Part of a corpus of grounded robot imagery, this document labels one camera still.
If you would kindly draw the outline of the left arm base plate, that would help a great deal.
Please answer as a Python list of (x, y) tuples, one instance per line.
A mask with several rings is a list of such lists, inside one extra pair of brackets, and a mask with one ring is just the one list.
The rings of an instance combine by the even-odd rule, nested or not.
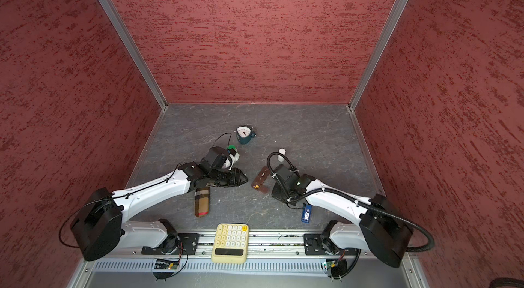
[(142, 255), (180, 255), (187, 253), (194, 255), (199, 244), (200, 235), (197, 233), (179, 233), (168, 237), (158, 247), (143, 247)]

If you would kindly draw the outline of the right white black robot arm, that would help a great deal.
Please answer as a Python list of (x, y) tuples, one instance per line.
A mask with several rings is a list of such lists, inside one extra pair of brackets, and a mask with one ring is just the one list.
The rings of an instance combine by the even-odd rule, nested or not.
[(379, 261), (399, 268), (413, 227), (396, 218), (398, 210), (383, 196), (360, 197), (332, 188), (297, 169), (279, 165), (270, 170), (275, 180), (272, 197), (292, 206), (305, 203), (326, 209), (347, 223), (330, 221), (318, 245), (329, 255), (348, 248), (371, 252)]

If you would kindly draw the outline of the green cap white pill bottle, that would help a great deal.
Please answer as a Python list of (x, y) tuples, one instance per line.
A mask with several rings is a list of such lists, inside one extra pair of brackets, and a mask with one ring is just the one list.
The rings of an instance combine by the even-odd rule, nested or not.
[(237, 151), (237, 148), (234, 145), (228, 146), (228, 159), (229, 159), (229, 168), (232, 168), (239, 160), (240, 154)]

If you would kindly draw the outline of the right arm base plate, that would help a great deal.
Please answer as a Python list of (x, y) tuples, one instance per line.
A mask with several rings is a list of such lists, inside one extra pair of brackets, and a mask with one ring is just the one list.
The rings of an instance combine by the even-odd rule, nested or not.
[(355, 248), (342, 248), (337, 247), (329, 238), (323, 237), (321, 234), (306, 233), (303, 235), (304, 250), (308, 256), (337, 256), (342, 255), (356, 255), (357, 249)]

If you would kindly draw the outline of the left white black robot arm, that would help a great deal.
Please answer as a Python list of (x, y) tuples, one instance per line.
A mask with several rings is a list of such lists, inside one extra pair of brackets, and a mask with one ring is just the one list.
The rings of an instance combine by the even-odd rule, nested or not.
[(71, 216), (75, 247), (88, 262), (122, 248), (173, 250), (177, 232), (168, 220), (145, 223), (133, 221), (133, 217), (168, 199), (201, 188), (239, 187), (247, 182), (247, 176), (236, 167), (206, 169), (201, 164), (185, 163), (139, 186), (114, 192), (100, 188)]

